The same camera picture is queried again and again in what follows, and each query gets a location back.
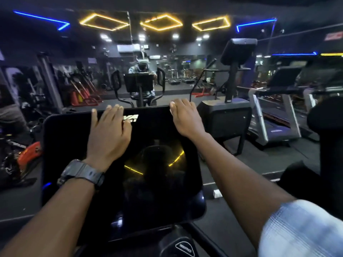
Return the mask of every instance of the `gym floor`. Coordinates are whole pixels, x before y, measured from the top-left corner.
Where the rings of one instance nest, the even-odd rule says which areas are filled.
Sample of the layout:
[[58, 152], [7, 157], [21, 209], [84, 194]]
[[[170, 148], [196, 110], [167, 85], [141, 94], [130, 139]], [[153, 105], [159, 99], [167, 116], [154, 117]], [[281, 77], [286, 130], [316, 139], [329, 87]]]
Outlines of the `gym floor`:
[[[166, 95], [157, 100], [157, 105], [168, 105], [176, 98], [189, 98], [189, 95]], [[213, 99], [213, 96], [192, 98], [196, 104], [202, 100]], [[97, 110], [104, 110], [108, 104], [123, 105], [130, 108], [129, 104], [117, 100], [105, 100]], [[90, 111], [92, 107], [75, 108], [79, 112]], [[226, 142], [230, 148], [236, 148], [238, 139]], [[246, 141], [243, 153], [238, 156], [242, 162], [260, 174], [284, 170], [288, 165], [299, 161], [308, 160], [319, 164], [319, 144], [304, 138], [290, 142], [290, 146], [278, 146], [257, 149], [251, 142]], [[212, 191], [215, 187], [214, 180], [205, 163], [200, 161], [204, 190]], [[0, 248], [6, 240], [14, 235], [21, 225], [40, 209], [40, 177], [41, 166], [39, 165], [28, 177], [37, 177], [38, 181], [31, 187], [14, 188], [0, 192]], [[223, 198], [207, 199], [207, 212], [204, 217], [195, 223], [221, 247], [228, 256], [252, 257], [257, 256], [247, 236], [239, 226], [235, 216], [227, 206]], [[198, 248], [201, 257], [208, 256], [206, 252]]]

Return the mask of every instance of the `blue led light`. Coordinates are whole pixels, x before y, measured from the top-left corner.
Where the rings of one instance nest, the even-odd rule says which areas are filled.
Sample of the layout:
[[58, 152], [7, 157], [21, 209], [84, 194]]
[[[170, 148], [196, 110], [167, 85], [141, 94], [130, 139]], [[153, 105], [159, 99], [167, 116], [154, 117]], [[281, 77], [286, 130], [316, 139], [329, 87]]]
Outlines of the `blue led light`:
[[63, 30], [64, 28], [66, 28], [66, 27], [68, 27], [70, 25], [70, 23], [68, 23], [66, 21], [58, 21], [58, 20], [54, 20], [54, 19], [49, 19], [49, 18], [44, 18], [44, 17], [32, 15], [32, 14], [23, 13], [23, 12], [16, 12], [16, 11], [13, 11], [13, 12], [16, 13], [16, 14], [25, 15], [25, 16], [29, 16], [29, 17], [33, 17], [33, 18], [37, 18], [37, 19], [46, 20], [46, 21], [54, 21], [54, 22], [63, 23], [64, 25], [59, 27], [58, 30]]
[[315, 56], [317, 52], [312, 53], [290, 53], [290, 54], [272, 54], [272, 56]]
[[239, 24], [236, 26], [236, 29], [237, 29], [237, 32], [239, 32], [239, 27], [261, 24], [261, 23], [267, 23], [267, 22], [271, 22], [271, 21], [277, 21], [277, 19], [270, 19], [270, 20], [265, 20], [265, 21], [255, 21], [255, 22], [246, 23], [246, 24]]
[[52, 183], [48, 182], [45, 185], [42, 186], [42, 190], [46, 189], [48, 186], [50, 186]]

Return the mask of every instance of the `ceiling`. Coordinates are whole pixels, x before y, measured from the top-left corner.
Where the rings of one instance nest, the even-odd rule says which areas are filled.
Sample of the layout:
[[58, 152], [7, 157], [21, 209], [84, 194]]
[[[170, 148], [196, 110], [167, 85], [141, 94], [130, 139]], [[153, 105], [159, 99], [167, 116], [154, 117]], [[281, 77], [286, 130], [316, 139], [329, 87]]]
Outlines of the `ceiling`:
[[[245, 27], [239, 34], [235, 25], [274, 17], [277, 17], [274, 36], [343, 22], [340, 8], [343, 7], [343, 0], [0, 0], [0, 7], [3, 9], [0, 17], [6, 21], [0, 30], [11, 32], [12, 36], [26, 32], [27, 35], [35, 33], [51, 41], [64, 38], [94, 44], [101, 41], [100, 32], [109, 34], [115, 42], [123, 43], [130, 42], [131, 36], [134, 42], [138, 42], [138, 34], [141, 33], [147, 36], [147, 41], [169, 41], [173, 33], [180, 35], [181, 42], [195, 41], [203, 32], [195, 30], [191, 24], [220, 15], [228, 15], [232, 26], [210, 31], [213, 40], [268, 38], [273, 23]], [[20, 16], [14, 14], [13, 10], [68, 21], [71, 25], [63, 31], [57, 31], [56, 24]], [[93, 12], [122, 21], [128, 21], [129, 14], [131, 29], [126, 27], [109, 32], [79, 25], [81, 18]], [[183, 22], [183, 27], [163, 32], [148, 28], [144, 31], [139, 22], [161, 12], [177, 17]]]

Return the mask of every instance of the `forearm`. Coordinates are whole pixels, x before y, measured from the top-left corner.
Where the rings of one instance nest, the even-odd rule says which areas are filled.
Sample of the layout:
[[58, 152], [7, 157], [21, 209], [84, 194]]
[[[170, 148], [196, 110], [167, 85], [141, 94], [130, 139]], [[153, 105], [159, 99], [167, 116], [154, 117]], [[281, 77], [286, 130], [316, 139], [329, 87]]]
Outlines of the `forearm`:
[[5, 246], [1, 257], [72, 256], [93, 194], [91, 182], [67, 181]]
[[210, 134], [192, 139], [203, 155], [211, 174], [238, 222], [258, 248], [264, 224], [281, 203], [293, 196], [236, 159]]

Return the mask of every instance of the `wristwatch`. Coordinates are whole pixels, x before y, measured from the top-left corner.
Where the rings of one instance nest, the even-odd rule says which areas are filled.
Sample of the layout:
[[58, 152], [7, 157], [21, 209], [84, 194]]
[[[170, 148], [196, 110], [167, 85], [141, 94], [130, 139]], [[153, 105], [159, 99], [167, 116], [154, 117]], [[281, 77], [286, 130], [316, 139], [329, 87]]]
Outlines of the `wristwatch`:
[[92, 182], [96, 189], [99, 189], [104, 182], [105, 175], [80, 160], [72, 160], [63, 170], [61, 177], [57, 180], [57, 185], [62, 186], [71, 178], [84, 178]]

